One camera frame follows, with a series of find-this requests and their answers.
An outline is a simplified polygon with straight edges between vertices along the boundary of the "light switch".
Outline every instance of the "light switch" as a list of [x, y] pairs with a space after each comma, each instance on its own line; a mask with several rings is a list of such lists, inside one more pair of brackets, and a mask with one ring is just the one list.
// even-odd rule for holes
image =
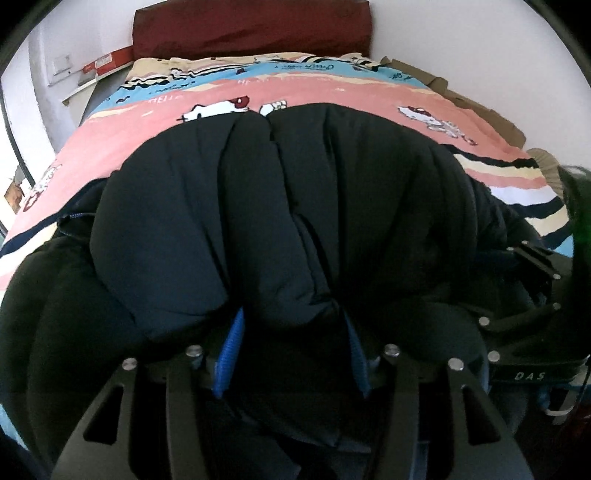
[[72, 68], [72, 62], [69, 55], [62, 55], [53, 59], [53, 75], [65, 72]]

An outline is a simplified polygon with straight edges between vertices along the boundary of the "black cable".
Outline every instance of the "black cable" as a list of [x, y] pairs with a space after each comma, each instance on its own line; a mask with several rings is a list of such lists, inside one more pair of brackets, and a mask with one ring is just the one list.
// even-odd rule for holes
[[12, 134], [12, 128], [10, 127], [10, 122], [8, 120], [8, 113], [6, 112], [6, 103], [4, 102], [4, 91], [2, 90], [2, 82], [0, 82], [0, 109], [2, 110], [2, 117], [4, 118], [4, 127], [6, 128], [6, 133], [8, 135], [8, 140], [10, 145], [12, 146], [12, 150], [14, 151], [14, 155], [17, 158], [18, 164], [21, 167], [22, 172], [25, 174], [31, 188], [35, 186], [35, 179], [31, 172], [27, 168], [27, 165], [21, 155], [21, 151], [18, 149], [17, 141]]
[[63, 216], [62, 218], [60, 218], [57, 221], [57, 230], [62, 235], [69, 236], [70, 238], [76, 240], [78, 243], [81, 243], [83, 245], [88, 245], [88, 243], [90, 242], [90, 230], [92, 229], [92, 227], [88, 231], [88, 236], [81, 236], [76, 233], [70, 233], [69, 231], [67, 231], [66, 225], [70, 222], [70, 220], [75, 220], [77, 218], [88, 218], [88, 217], [94, 218], [95, 216], [96, 216], [96, 214], [94, 212], [69, 213], [68, 215]]
[[585, 394], [585, 390], [587, 389], [587, 383], [589, 383], [590, 376], [591, 376], [591, 362], [589, 363], [589, 365], [587, 365], [587, 375], [585, 375], [585, 380], [583, 381], [583, 385], [581, 385], [581, 390], [579, 391], [579, 395], [577, 395], [577, 399], [574, 401], [573, 411], [579, 406], [579, 404], [583, 400], [583, 395]]

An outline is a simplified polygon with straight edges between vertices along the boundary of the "metal screw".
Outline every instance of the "metal screw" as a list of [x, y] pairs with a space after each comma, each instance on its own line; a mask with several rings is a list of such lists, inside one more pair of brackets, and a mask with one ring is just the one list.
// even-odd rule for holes
[[400, 348], [398, 348], [398, 345], [388, 343], [384, 346], [384, 355], [397, 357], [398, 355], [400, 355]]
[[488, 352], [488, 361], [492, 363], [497, 363], [501, 359], [501, 354], [496, 350], [491, 350]]
[[461, 372], [464, 370], [464, 362], [462, 362], [459, 358], [450, 358], [447, 361], [447, 366], [456, 372]]
[[138, 361], [135, 358], [126, 358], [121, 364], [121, 368], [126, 372], [131, 372], [138, 366]]
[[201, 345], [189, 345], [185, 353], [191, 358], [197, 358], [203, 355], [203, 347]]

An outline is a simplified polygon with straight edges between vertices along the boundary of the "black jacket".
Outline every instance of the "black jacket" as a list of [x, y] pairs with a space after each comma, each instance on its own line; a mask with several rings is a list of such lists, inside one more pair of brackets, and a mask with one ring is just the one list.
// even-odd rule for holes
[[[461, 297], [477, 250], [538, 240], [445, 147], [325, 104], [171, 128], [74, 211], [93, 225], [65, 218], [0, 310], [0, 400], [49, 464], [127, 356], [179, 351], [243, 306], [247, 350], [283, 342], [318, 384], [347, 384], [343, 310], [391, 341]], [[269, 355], [241, 357], [267, 369], [254, 383], [310, 374]]]

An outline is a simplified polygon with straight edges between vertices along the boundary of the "black metal bracket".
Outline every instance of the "black metal bracket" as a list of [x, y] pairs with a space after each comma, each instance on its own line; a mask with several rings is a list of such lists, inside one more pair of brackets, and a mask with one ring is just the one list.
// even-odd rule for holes
[[[161, 375], [159, 380], [166, 384], [167, 450], [172, 480], [209, 480], [191, 377], [202, 359], [203, 355], [191, 357], [182, 353], [156, 369]], [[138, 480], [129, 459], [140, 368], [135, 359], [128, 359], [113, 373], [70, 436], [51, 480]], [[113, 439], [98, 442], [89, 438], [92, 426], [117, 389], [122, 389], [122, 394]]]
[[[461, 362], [460, 369], [444, 369], [443, 388], [449, 398], [449, 456], [445, 480], [533, 480], [511, 432]], [[421, 365], [404, 353], [384, 355], [382, 363], [395, 374], [389, 419], [383, 440], [366, 480], [414, 480], [415, 453], [420, 430]]]
[[491, 382], [569, 382], [589, 358], [573, 322], [572, 260], [527, 241], [500, 254], [517, 260], [505, 263], [513, 265], [512, 274], [531, 297], [541, 294], [544, 302], [500, 319], [492, 313], [478, 318], [481, 312], [472, 312], [489, 351]]

